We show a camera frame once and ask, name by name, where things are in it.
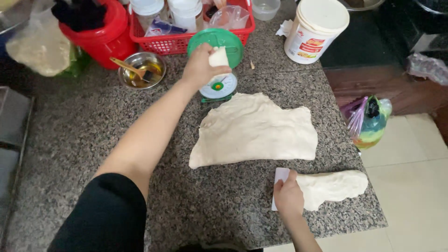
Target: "red basket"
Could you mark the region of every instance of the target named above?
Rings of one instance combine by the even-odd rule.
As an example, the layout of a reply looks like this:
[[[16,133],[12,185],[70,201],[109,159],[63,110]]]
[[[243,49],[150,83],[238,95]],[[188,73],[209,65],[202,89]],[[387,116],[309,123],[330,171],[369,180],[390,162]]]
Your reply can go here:
[[[243,45],[246,45],[249,33],[255,30],[255,21],[254,16],[252,15],[252,6],[249,7],[246,0],[228,0],[227,2],[231,5],[239,5],[249,11],[250,16],[247,20],[246,28],[230,30],[241,40]],[[138,22],[137,16],[132,13],[131,29],[129,35],[131,39],[134,42],[139,43],[140,47],[145,51],[154,52],[160,55],[187,53],[188,42],[190,41],[190,38],[195,34],[196,33],[187,33],[144,37],[145,32],[143,31],[140,22]]]

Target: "wooden brush handle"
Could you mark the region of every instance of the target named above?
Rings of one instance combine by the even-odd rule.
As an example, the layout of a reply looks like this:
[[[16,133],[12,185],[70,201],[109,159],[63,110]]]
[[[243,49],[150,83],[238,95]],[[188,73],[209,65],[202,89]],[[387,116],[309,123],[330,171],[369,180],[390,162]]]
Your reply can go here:
[[[112,60],[115,64],[121,66],[122,68],[127,69],[129,71],[135,72],[139,76],[142,74],[141,70],[138,70],[138,69],[134,68],[133,66],[129,65],[128,63],[126,63],[124,61],[121,61],[121,60],[119,60],[117,58],[114,58],[114,57],[110,57],[109,59]]]

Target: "kitchen scale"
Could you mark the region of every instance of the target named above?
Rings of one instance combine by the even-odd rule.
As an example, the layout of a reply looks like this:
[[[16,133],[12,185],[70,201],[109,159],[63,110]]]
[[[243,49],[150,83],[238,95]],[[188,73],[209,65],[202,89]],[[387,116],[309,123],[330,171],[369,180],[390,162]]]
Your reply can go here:
[[[240,39],[232,32],[224,29],[205,29],[196,33],[188,42],[188,56],[202,43],[209,43],[212,47],[225,46],[228,65],[235,68],[243,58],[244,47]],[[237,77],[229,74],[224,78],[214,79],[203,86],[199,92],[203,96],[202,102],[229,100],[237,87]]]

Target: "black sleeve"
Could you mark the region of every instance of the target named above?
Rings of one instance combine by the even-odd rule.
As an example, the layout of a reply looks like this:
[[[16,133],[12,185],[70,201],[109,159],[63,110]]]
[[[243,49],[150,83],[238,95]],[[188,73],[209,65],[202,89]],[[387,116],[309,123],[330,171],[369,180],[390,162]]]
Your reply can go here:
[[[145,199],[134,182],[102,174],[87,184],[48,251],[143,251],[145,223]]]

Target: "oil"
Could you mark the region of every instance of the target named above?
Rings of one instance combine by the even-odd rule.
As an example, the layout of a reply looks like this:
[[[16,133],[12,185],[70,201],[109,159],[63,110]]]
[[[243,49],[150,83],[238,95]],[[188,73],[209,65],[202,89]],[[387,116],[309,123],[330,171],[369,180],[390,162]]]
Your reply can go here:
[[[160,80],[159,76],[162,76],[162,68],[156,62],[145,61],[145,62],[143,62],[143,64],[141,64],[139,66],[135,66],[135,68],[137,68],[138,70],[150,71],[158,76],[156,77],[153,75],[151,78],[151,81],[148,83],[148,82],[140,79],[140,76],[138,76],[136,73],[126,70],[129,73],[129,80],[128,80],[127,84],[131,87],[152,86]]]

